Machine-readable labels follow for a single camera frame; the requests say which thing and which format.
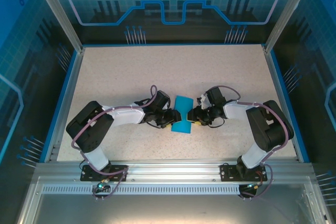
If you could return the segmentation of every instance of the blue fabric piece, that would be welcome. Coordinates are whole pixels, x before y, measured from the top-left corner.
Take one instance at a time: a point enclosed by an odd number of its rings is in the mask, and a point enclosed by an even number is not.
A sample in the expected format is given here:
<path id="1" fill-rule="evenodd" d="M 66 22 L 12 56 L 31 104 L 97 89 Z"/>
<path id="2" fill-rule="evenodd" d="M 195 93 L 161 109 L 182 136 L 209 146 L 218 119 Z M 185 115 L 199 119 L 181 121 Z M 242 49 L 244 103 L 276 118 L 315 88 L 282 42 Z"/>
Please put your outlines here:
<path id="1" fill-rule="evenodd" d="M 191 133 L 191 122 L 187 121 L 187 113 L 193 108 L 194 100 L 188 97 L 177 96 L 175 100 L 175 109 L 180 112 L 182 121 L 174 123 L 172 131 Z"/>

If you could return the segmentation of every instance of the vent slot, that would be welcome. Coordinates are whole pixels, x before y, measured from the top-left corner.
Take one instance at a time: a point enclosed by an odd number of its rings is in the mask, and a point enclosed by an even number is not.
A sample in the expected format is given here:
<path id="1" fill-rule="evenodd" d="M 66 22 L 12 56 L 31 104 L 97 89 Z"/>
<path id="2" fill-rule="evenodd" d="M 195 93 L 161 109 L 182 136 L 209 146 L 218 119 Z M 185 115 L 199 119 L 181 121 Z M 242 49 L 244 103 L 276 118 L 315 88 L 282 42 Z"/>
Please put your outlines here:
<path id="1" fill-rule="evenodd" d="M 90 195 L 95 185 L 45 185 L 43 194 Z M 108 194 L 111 188 L 101 194 Z M 238 185 L 120 185 L 116 195 L 238 195 Z"/>

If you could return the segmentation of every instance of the blue trim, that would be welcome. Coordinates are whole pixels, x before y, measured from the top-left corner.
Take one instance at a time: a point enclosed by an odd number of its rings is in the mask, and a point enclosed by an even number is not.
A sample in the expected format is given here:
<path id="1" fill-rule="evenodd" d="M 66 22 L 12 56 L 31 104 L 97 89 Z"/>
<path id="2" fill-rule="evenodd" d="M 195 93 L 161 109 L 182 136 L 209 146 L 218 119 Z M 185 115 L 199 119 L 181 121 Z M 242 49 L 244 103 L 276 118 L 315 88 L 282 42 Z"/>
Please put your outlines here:
<path id="1" fill-rule="evenodd" d="M 211 45 L 260 45 L 260 43 L 185 43 L 185 44 L 83 44 L 83 47 L 142 47 L 142 46 L 211 46 Z"/>
<path id="2" fill-rule="evenodd" d="M 285 102 L 286 102 L 286 105 L 287 105 L 287 108 L 288 108 L 288 111 L 289 111 L 290 118 L 292 120 L 292 124 L 293 124 L 292 126 L 294 128 L 296 138 L 298 140 L 298 144 L 299 144 L 299 148 L 300 148 L 300 152 L 301 152 L 303 161 L 305 163 L 308 163 L 310 161 L 309 161 L 309 157 L 308 157 L 308 154 L 307 154 L 307 150 L 306 150 L 306 147 L 304 146 L 304 142 L 303 142 L 302 135 L 301 135 L 301 132 L 300 132 L 300 129 L 299 129 L 299 125 L 298 125 L 298 122 L 296 121 L 294 110 L 293 110 L 292 104 L 290 102 L 289 95 L 288 95 L 288 92 L 286 90 L 285 82 L 283 81 L 281 71 L 280 71 L 280 67 L 279 67 L 279 64 L 278 64 L 278 61 L 277 61 L 277 58 L 275 56 L 275 53 L 274 53 L 273 49 L 271 50 L 271 56 L 272 56 L 272 61 L 273 61 L 274 66 L 275 66 L 276 74 L 279 78 L 279 82 L 280 82 L 282 92 L 284 94 L 283 96 L 285 97 Z"/>
<path id="3" fill-rule="evenodd" d="M 206 0 L 186 0 L 183 2 L 182 5 L 182 20 L 180 22 L 168 22 L 165 19 L 165 13 L 164 13 L 164 4 L 161 0 L 142 0 L 140 1 L 140 6 L 132 6 L 130 7 L 119 19 L 117 22 L 115 23 L 84 23 L 77 10 L 76 7 L 74 5 L 74 3 L 72 2 L 72 0 L 68 0 L 69 4 L 77 18 L 77 21 L 79 24 L 81 24 L 82 26 L 119 26 L 125 19 L 126 17 L 133 11 L 133 10 L 137 10 L 137 9 L 145 9 L 145 5 L 146 4 L 159 4 L 160 5 L 160 9 L 161 9 L 161 22 L 164 25 L 182 25 L 185 23 L 186 21 L 186 13 L 187 13 L 187 4 L 202 4 L 202 9 L 213 9 L 215 12 L 217 12 L 217 14 L 223 19 L 225 20 L 226 23 L 228 23 L 229 25 L 265 25 L 268 23 L 268 21 L 270 20 L 273 11 L 278 3 L 279 0 L 274 0 L 274 3 L 267 15 L 267 18 L 264 22 L 233 22 L 230 21 L 228 19 L 228 17 L 225 16 L 225 14 L 218 8 L 218 6 L 216 5 L 207 5 L 206 4 Z"/>
<path id="4" fill-rule="evenodd" d="M 55 108 L 54 116 L 52 117 L 52 121 L 51 121 L 51 124 L 50 124 L 50 128 L 49 128 L 49 131 L 48 131 L 46 142 L 44 143 L 44 147 L 43 147 L 43 150 L 42 150 L 42 153 L 41 153 L 41 156 L 40 156 L 40 160 L 39 160 L 40 163 L 43 163 L 46 156 L 47 156 L 48 148 L 49 148 L 49 145 L 50 145 L 50 142 L 51 142 L 51 137 L 52 137 L 53 132 L 55 130 L 56 121 L 57 121 L 57 118 L 58 118 L 58 115 L 59 115 L 59 111 L 61 109 L 61 105 L 62 105 L 63 100 L 64 100 L 65 91 L 67 90 L 67 87 L 68 87 L 68 84 L 69 84 L 69 79 L 70 79 L 72 69 L 74 67 L 76 56 L 77 56 L 77 51 L 74 51 L 74 53 L 72 54 L 72 57 L 71 57 L 71 62 L 70 62 L 69 68 L 68 68 L 67 75 L 65 76 L 65 79 L 64 79 L 64 83 L 63 83 L 61 93 L 60 93 L 59 98 L 58 98 L 58 102 L 57 102 L 57 105 L 56 105 L 56 108 Z"/>

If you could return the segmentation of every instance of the glass wall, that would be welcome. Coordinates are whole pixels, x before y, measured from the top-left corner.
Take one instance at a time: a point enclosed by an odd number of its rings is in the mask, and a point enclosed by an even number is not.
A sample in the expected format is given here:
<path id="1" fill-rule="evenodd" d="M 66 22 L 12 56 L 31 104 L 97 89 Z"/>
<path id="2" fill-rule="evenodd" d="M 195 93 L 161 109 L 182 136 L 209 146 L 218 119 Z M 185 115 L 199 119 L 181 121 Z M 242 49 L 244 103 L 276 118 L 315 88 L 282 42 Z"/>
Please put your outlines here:
<path id="1" fill-rule="evenodd" d="M 0 6 L 0 223 L 16 223 L 73 47 L 45 0 Z"/>
<path id="2" fill-rule="evenodd" d="M 336 0 L 301 0 L 274 52 L 316 173 L 335 176 Z"/>
<path id="3" fill-rule="evenodd" d="M 301 185 L 272 185 L 252 201 L 237 195 L 113 195 L 96 202 L 89 195 L 52 194 L 42 195 L 33 223 L 315 223 L 307 203 Z"/>
<path id="4" fill-rule="evenodd" d="M 82 43 L 265 42 L 287 0 L 60 0 Z"/>

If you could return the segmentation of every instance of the black joint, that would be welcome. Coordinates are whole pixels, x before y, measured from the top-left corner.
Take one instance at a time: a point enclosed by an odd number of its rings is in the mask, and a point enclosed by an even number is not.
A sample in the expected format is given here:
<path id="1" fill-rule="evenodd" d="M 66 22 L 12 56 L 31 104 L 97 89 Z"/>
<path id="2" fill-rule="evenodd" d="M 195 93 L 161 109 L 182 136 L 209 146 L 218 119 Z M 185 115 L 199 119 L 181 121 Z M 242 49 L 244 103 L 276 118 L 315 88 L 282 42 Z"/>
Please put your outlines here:
<path id="1" fill-rule="evenodd" d="M 265 106 L 272 109 L 285 124 L 288 131 L 288 139 L 294 137 L 294 130 L 275 101 L 267 101 Z M 285 142 L 285 132 L 279 121 L 262 107 L 251 108 L 246 111 L 249 124 L 255 142 L 265 152 L 271 151 L 274 147 Z"/>
<path id="2" fill-rule="evenodd" d="M 154 121 L 158 127 L 165 128 L 169 124 L 181 121 L 181 114 L 177 110 L 170 109 L 170 103 L 170 97 L 163 91 L 159 90 L 154 101 L 143 108 L 145 116 L 141 123 Z"/>
<path id="3" fill-rule="evenodd" d="M 103 108 L 98 102 L 89 102 L 67 125 L 66 131 L 72 139 L 75 138 L 84 126 L 102 111 Z M 94 125 L 89 126 L 81 134 L 77 139 L 76 144 L 84 153 L 92 152 L 100 145 L 113 121 L 111 115 L 102 115 L 95 121 Z"/>
<path id="4" fill-rule="evenodd" d="M 213 88 L 208 90 L 207 92 L 209 102 L 212 105 L 220 105 L 226 103 L 225 97 L 222 95 L 219 88 Z"/>
<path id="5" fill-rule="evenodd" d="M 190 122 L 200 122 L 202 126 L 209 125 L 212 120 L 209 117 L 207 110 L 202 110 L 202 107 L 196 106 L 187 113 L 187 120 Z"/>

